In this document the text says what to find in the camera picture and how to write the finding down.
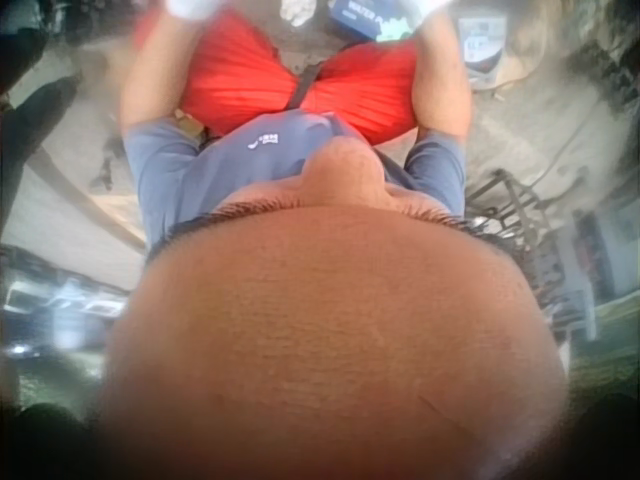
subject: light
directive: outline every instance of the light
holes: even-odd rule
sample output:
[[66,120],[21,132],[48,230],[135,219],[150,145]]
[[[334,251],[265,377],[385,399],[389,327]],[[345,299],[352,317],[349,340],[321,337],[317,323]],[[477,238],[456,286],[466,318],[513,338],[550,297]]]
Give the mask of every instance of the light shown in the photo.
[[27,345],[14,345],[11,347],[11,353],[14,355],[24,355],[31,350]]

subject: hand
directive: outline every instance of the hand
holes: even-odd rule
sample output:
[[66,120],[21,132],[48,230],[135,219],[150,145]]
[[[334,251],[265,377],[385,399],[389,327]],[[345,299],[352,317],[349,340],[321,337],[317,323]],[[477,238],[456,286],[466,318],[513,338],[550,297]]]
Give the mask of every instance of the hand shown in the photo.
[[444,7],[452,0],[398,0],[407,14],[407,21],[412,28],[418,28],[429,15]]
[[209,20],[225,0],[166,0],[167,11],[174,17],[193,22]]

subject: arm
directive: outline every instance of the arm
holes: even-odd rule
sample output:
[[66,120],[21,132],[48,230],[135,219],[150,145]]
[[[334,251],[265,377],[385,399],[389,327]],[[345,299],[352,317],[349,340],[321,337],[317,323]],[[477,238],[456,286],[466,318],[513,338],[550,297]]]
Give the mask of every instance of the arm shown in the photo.
[[220,0],[168,0],[124,86],[120,105],[123,132],[174,114],[206,20],[218,4]]
[[418,141],[435,131],[464,145],[471,126],[471,88],[451,19],[443,11],[434,13],[417,30],[416,41],[412,99]]

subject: person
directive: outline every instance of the person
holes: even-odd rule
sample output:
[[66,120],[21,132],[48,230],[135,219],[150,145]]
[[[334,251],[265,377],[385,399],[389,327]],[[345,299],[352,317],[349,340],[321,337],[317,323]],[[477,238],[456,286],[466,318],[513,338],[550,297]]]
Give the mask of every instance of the person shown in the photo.
[[523,274],[460,220],[472,97],[446,10],[416,21],[401,168],[304,108],[199,151],[172,117],[220,3],[168,0],[122,94],[150,256],[97,405],[112,454],[161,478],[498,478],[566,385]]

